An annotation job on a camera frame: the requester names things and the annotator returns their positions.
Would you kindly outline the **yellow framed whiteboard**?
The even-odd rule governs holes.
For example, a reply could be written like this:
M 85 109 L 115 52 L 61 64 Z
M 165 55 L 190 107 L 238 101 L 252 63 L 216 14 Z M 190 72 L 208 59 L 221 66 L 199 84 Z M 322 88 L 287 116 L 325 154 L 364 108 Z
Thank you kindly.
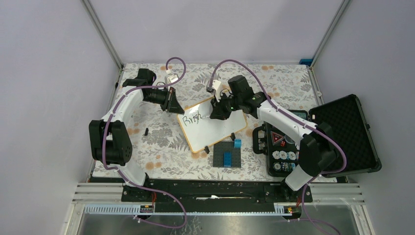
M 186 108 L 183 115 L 177 115 L 192 153 L 200 152 L 205 146 L 210 147 L 248 126 L 247 118 L 240 110 L 232 112 L 227 120 L 201 119 L 201 116 L 209 116 L 212 111 L 210 100 L 208 98 L 196 103 Z

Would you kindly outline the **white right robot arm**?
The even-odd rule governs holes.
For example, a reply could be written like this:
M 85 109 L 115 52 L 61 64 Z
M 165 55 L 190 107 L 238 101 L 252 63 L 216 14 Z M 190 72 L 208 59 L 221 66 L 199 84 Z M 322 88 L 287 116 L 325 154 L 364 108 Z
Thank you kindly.
M 335 142 L 330 138 L 332 128 L 301 119 L 272 101 L 265 92 L 254 92 L 247 79 L 238 75 L 228 81 L 230 94 L 222 94 L 222 84 L 210 80 L 207 92 L 211 100 L 210 119 L 227 120 L 232 112 L 243 111 L 282 131 L 300 148 L 299 163 L 284 179 L 281 197 L 288 202 L 300 195 L 300 189 L 320 175 L 337 157 Z

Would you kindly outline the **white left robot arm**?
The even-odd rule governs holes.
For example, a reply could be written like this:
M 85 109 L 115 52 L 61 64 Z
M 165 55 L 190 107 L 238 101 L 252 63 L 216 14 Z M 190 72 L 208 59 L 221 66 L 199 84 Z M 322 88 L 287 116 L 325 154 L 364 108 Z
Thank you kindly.
M 184 114 L 173 87 L 183 77 L 168 71 L 164 83 L 155 85 L 156 74 L 149 69 L 139 69 L 133 79 L 126 79 L 108 113 L 89 123 L 92 158 L 103 164 L 106 170 L 117 172 L 124 183 L 134 187 L 133 195 L 140 201 L 151 197 L 149 177 L 137 164 L 130 162 L 133 146 L 127 131 L 127 123 L 134 108 L 143 102 L 158 104 L 168 113 Z

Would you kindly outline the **light blue toy brick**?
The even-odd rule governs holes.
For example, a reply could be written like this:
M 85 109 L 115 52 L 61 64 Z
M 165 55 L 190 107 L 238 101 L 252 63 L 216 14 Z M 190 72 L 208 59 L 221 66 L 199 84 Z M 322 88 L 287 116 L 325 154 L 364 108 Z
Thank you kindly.
M 242 140 L 241 139 L 235 139 L 234 141 L 234 148 L 235 149 L 240 149 L 242 146 Z

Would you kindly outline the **dark grey brick baseplate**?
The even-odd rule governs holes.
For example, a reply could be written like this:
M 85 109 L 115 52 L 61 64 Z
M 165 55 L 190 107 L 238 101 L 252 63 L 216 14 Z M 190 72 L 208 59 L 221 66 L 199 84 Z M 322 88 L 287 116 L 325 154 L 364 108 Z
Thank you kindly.
M 241 168 L 241 140 L 221 141 L 213 146 L 212 166 L 217 168 Z

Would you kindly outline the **black poker chip case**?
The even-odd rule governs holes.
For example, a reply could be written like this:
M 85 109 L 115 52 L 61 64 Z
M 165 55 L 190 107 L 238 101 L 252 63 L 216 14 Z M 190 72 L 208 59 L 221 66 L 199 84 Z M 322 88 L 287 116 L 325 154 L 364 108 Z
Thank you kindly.
M 315 132 L 311 132 L 313 139 L 305 138 L 296 146 L 281 130 L 265 122 L 253 131 L 253 149 L 254 153 L 266 156 L 269 175 L 286 177 L 299 167 L 301 157 L 311 161 L 317 155 L 312 150 L 315 145 L 319 152 L 330 155 L 329 164 L 318 170 L 325 177 L 373 173 L 382 168 L 358 96 L 350 94 L 300 113 L 339 145 L 346 160 L 332 143 Z

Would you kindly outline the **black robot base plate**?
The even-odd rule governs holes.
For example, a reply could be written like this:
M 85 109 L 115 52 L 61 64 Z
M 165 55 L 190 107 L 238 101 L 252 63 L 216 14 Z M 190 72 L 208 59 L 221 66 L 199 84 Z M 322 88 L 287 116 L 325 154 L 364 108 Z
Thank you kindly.
M 156 212 L 275 212 L 274 204 L 311 203 L 311 191 L 292 191 L 279 182 L 259 181 L 199 181 L 148 180 L 151 192 L 137 187 L 123 186 L 122 202 L 155 206 Z

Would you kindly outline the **blue corner bracket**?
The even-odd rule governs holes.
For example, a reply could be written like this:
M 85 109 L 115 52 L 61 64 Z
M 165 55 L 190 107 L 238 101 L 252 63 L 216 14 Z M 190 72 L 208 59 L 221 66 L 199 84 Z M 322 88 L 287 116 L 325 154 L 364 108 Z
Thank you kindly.
M 300 59 L 299 64 L 300 65 L 306 65 L 311 66 L 313 63 L 313 59 Z

